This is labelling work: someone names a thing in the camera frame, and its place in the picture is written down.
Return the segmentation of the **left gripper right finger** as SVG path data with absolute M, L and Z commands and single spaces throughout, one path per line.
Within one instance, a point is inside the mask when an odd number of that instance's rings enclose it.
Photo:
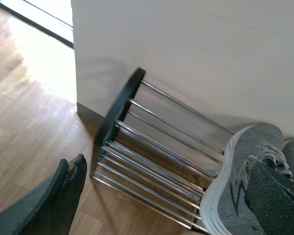
M 246 197 L 268 235 L 294 235 L 294 182 L 250 155 L 245 164 Z

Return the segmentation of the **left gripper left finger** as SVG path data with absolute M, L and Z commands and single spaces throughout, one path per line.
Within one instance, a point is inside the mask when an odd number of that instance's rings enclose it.
M 61 159 L 56 172 L 0 212 L 0 235 L 67 235 L 87 174 L 84 155 Z

